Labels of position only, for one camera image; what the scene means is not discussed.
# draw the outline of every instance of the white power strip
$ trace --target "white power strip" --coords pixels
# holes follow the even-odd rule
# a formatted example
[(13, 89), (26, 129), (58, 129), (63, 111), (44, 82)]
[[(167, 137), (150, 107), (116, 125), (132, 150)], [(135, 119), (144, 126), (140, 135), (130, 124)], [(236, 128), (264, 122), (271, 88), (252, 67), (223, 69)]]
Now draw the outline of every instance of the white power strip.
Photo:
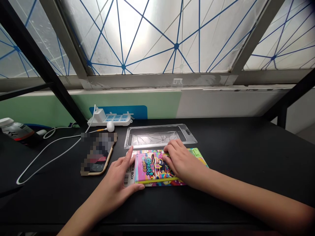
[[(122, 115), (117, 114), (105, 114), (103, 109), (98, 109), (95, 111), (95, 119), (93, 120), (91, 126), (106, 126), (107, 122), (112, 121), (115, 126), (128, 126), (132, 123), (131, 115), (133, 113), (127, 113)], [(88, 120), (88, 125), (90, 125), (92, 118)]]

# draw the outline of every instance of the white cable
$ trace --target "white cable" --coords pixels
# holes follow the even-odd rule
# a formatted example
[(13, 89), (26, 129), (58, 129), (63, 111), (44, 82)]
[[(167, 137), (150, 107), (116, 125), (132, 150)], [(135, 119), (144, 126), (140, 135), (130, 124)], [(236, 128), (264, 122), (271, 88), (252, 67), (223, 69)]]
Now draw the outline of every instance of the white cable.
[(53, 136), (54, 133), (56, 132), (56, 130), (59, 129), (59, 128), (72, 128), (73, 124), (74, 124), (74, 123), (72, 123), (70, 127), (58, 127), (58, 128), (53, 127), (52, 130), (49, 130), (47, 133), (45, 133), (45, 135), (43, 136), (43, 139), (48, 139), (48, 138), (50, 138), (51, 136)]
[[(88, 132), (88, 130), (89, 130), (91, 124), (93, 123), (95, 109), (96, 109), (96, 105), (94, 105), (94, 111), (93, 111), (92, 121), (91, 121), (89, 127), (87, 128), (87, 130), (85, 131), (85, 133)], [(56, 142), (56, 141), (58, 141), (58, 140), (60, 140), (60, 139), (73, 138), (73, 137), (79, 137), (79, 136), (81, 136), (81, 135), (79, 134), (79, 135), (75, 135), (75, 136), (69, 136), (69, 137), (59, 138), (59, 139), (56, 139), (56, 140), (52, 141), (50, 144), (52, 144), (52, 143), (54, 143), (54, 142)], [(19, 178), (16, 180), (16, 184), (17, 184), (17, 185), (21, 185), (21, 184), (26, 183), (31, 177), (33, 177), (33, 175), (35, 175), (35, 174), (36, 174), (38, 171), (40, 171), (42, 168), (44, 168), (45, 166), (47, 166), (49, 163), (53, 162), (54, 160), (57, 160), (57, 159), (58, 159), (59, 157), (61, 157), (63, 154), (67, 153), (67, 152), (68, 152), (71, 148), (73, 148), (80, 140), (81, 140), (81, 138), (79, 138), (79, 140), (76, 141), (75, 144), (73, 144), (68, 150), (66, 150), (65, 152), (63, 152), (62, 154), (60, 154), (59, 156), (57, 156), (56, 158), (52, 159), (51, 161), (47, 162), (45, 165), (43, 165), (41, 168), (39, 168), (37, 171), (35, 171), (27, 180), (25, 180), (25, 181), (23, 181), (23, 182), (20, 183), (20, 178), (21, 178), (21, 177), (23, 176), (23, 174), (28, 170), (28, 168), (33, 164), (33, 162), (37, 159), (37, 157), (39, 157), (39, 155), (50, 145), (50, 144), (48, 144), (48, 145), (37, 155), (37, 157), (35, 157), (34, 160), (32, 160), (32, 162), (26, 167), (26, 169), (23, 171), (23, 173), (22, 173), (22, 174), (19, 176)]]

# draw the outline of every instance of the window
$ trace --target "window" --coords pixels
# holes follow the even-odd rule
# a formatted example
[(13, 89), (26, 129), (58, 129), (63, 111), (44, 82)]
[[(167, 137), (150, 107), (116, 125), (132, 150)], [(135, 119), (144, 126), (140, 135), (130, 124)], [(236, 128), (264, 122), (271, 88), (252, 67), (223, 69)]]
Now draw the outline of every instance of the window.
[(314, 6), (286, 0), (244, 70), (310, 69), (315, 66)]
[[(310, 0), (9, 2), (68, 89), (297, 83), (315, 67)], [(0, 26), (0, 90), (27, 77)]]
[[(9, 0), (58, 76), (75, 75), (49, 19), (38, 0)], [(36, 70), (0, 26), (0, 77), (38, 77)]]
[(94, 75), (228, 72), (264, 0), (64, 0)]

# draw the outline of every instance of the right hand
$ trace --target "right hand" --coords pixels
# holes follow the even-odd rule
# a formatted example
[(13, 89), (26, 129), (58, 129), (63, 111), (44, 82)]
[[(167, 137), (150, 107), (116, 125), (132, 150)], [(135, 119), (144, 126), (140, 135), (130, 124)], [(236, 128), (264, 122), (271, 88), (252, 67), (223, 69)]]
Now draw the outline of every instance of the right hand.
[(171, 140), (164, 147), (164, 152), (168, 152), (171, 156), (171, 158), (168, 156), (162, 158), (175, 175), (190, 187), (202, 190), (210, 169), (192, 155), (180, 139)]

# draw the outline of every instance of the earbud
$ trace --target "earbud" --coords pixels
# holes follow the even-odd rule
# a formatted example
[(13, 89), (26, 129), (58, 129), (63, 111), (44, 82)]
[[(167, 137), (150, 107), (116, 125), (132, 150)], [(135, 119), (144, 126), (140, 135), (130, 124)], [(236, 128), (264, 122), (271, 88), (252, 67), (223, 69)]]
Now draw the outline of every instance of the earbud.
[(115, 125), (114, 125), (114, 123), (112, 121), (107, 122), (107, 126), (106, 127), (107, 127), (107, 131), (108, 132), (113, 132), (114, 129), (115, 129)]

